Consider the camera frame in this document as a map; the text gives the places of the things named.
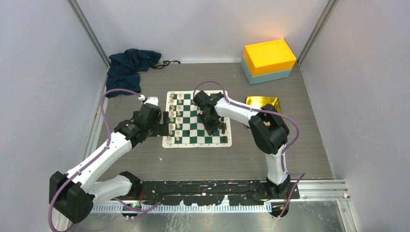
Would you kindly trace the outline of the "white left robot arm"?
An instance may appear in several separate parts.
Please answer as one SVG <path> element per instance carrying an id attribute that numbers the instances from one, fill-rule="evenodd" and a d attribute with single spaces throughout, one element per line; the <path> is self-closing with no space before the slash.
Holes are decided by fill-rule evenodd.
<path id="1" fill-rule="evenodd" d="M 66 173 L 55 172 L 49 182 L 49 203 L 70 222 L 83 221 L 92 208 L 116 197 L 134 200 L 141 195 L 141 180 L 128 171 L 98 182 L 100 176 L 121 156 L 148 137 L 158 136 L 167 127 L 160 124 L 167 114 L 157 97 L 148 97 L 131 120 L 120 122 L 107 140 L 88 158 Z"/>

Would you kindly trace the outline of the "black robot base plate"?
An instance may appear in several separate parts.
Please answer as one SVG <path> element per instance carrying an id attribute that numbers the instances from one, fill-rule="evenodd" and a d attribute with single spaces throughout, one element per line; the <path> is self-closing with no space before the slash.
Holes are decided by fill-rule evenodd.
<path id="1" fill-rule="evenodd" d="M 294 182 L 274 194 L 265 180 L 144 181 L 123 200 L 149 213 L 270 213 L 285 216 L 298 200 Z"/>

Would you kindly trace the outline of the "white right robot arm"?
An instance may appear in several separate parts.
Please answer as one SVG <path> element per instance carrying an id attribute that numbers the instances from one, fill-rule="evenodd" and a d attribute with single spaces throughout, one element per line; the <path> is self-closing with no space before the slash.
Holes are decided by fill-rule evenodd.
<path id="1" fill-rule="evenodd" d="M 199 108 L 198 118 L 209 135 L 220 128 L 222 118 L 233 119 L 249 127 L 256 146 L 265 154 L 269 194 L 276 199 L 286 194 L 290 175 L 286 170 L 284 150 L 290 131 L 273 105 L 252 108 L 222 93 L 210 96 L 204 91 L 195 94 L 193 103 Z"/>

